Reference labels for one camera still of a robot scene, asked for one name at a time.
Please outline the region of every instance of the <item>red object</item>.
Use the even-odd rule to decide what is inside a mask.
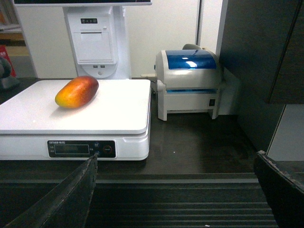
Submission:
[[[12,75],[13,77],[16,77],[16,72],[15,72],[15,70],[13,68],[13,65],[12,65],[12,63],[10,61],[10,57],[9,57],[8,52],[6,51],[6,48],[5,48],[4,45],[0,45],[0,57],[5,58],[9,62],[10,66],[11,66],[11,73],[10,73],[10,75]]]

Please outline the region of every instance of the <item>blue printer cover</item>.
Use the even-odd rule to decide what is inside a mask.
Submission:
[[[170,70],[217,68],[213,56],[206,50],[168,50],[166,55]]]

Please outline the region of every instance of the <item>scale button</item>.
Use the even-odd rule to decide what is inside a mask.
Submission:
[[[103,147],[104,153],[111,153],[112,152],[112,147],[110,145],[106,145]]]

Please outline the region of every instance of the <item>dark countertop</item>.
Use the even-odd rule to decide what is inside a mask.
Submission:
[[[0,104],[24,90],[36,78],[0,92]],[[237,117],[208,113],[170,114],[157,118],[156,95],[151,103],[150,151],[143,161],[98,161],[97,182],[194,181],[255,179],[256,153],[237,124]],[[0,182],[60,182],[83,161],[0,161]]]

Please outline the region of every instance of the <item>digital weighing scale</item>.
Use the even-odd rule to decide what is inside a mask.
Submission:
[[[69,80],[38,81],[0,105],[0,160],[143,160],[150,137],[150,81],[98,80],[77,109],[55,103]]]

